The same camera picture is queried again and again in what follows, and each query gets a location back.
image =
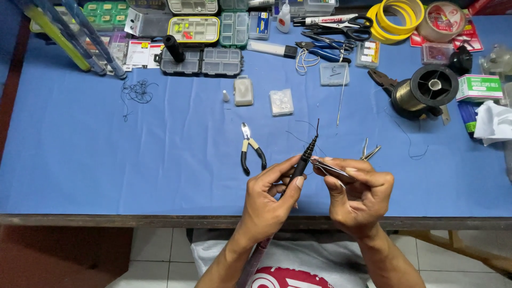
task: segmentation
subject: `long needle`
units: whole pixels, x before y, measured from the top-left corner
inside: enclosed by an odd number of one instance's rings
[[[339,112],[342,110],[343,90],[345,90],[345,79],[347,78],[347,71],[348,70],[349,70],[349,66],[347,65],[347,67],[345,69],[345,76],[343,77],[342,94],[339,97],[338,120],[336,121],[336,128],[338,128],[338,125],[339,125]]]

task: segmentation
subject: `fingernail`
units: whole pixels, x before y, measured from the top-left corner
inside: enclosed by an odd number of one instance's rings
[[[303,176],[297,177],[297,180],[295,181],[295,184],[297,184],[297,186],[300,189],[302,189],[302,185],[304,184],[304,177]]]

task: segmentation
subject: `packing tape roll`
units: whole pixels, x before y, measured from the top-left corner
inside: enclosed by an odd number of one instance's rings
[[[388,11],[387,7],[389,4],[403,4],[406,7],[408,7],[412,12],[410,13],[411,17],[414,16],[414,20],[410,25],[405,26],[398,26],[395,25],[389,20],[386,19],[386,16],[384,15],[384,11]],[[419,0],[384,0],[379,7],[379,10],[377,12],[377,19],[379,20],[380,26],[392,34],[397,35],[403,35],[410,32],[413,32],[414,29],[416,29],[416,26],[418,26],[423,19],[424,16],[424,8],[423,5]]]
[[[372,38],[384,44],[392,44],[409,37],[412,32],[403,35],[391,35],[380,28],[380,22],[377,17],[380,5],[381,4],[374,5],[366,14],[366,16],[374,20],[374,24],[371,28]],[[405,26],[410,26],[411,23],[416,20],[413,10],[403,3],[388,3],[386,11],[397,15]]]
[[[460,34],[465,25],[466,16],[458,6],[439,1],[426,8],[418,33],[430,42],[448,42]]]

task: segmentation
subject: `ruler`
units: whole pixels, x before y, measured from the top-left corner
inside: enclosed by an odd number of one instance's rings
[[[441,110],[443,111],[443,114],[441,115],[441,117],[443,118],[443,124],[446,126],[452,120],[450,118],[450,113],[448,112],[448,107],[446,107],[446,105],[443,105],[443,106],[440,106],[439,108],[441,108]]]

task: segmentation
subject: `glue bottle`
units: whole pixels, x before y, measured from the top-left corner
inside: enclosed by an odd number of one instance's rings
[[[283,33],[288,33],[290,30],[290,5],[288,5],[288,0],[286,0],[281,12],[279,12],[278,29]]]

